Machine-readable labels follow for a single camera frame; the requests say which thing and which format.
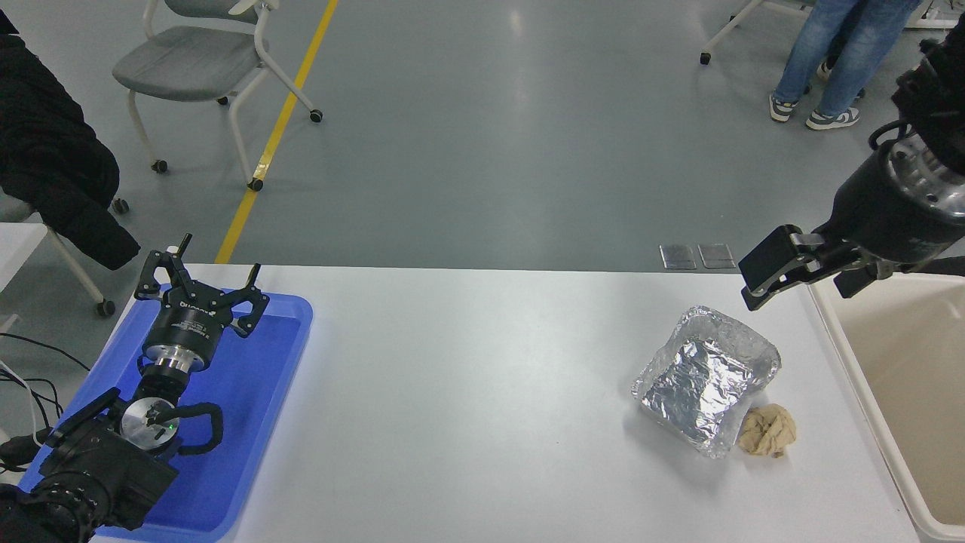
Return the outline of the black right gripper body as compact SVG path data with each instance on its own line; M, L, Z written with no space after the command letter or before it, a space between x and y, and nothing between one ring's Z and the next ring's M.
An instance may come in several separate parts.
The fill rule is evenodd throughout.
M963 185L872 155L835 193L829 237L883 260L931 260L963 237Z

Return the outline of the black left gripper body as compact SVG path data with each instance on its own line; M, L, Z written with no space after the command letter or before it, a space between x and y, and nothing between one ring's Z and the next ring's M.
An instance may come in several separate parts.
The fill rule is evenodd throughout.
M222 333L232 321L230 307L172 290L162 295L161 309L146 337L146 355L159 358L172 348L192 351L196 358L212 358Z

